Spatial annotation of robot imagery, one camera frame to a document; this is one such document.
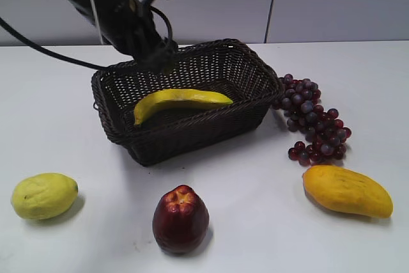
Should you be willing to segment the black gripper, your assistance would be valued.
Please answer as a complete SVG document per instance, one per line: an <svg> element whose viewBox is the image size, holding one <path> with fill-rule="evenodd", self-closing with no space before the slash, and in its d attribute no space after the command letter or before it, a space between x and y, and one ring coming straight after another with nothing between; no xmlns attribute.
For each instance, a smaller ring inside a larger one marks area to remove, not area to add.
<svg viewBox="0 0 409 273"><path fill-rule="evenodd" d="M119 72L171 72L175 68L177 43L173 40L173 29L167 16L154 7L154 0L132 0L135 4L136 21L125 31L125 46L133 57L131 63L112 65ZM154 14L166 25L167 36L157 32Z"/></svg>

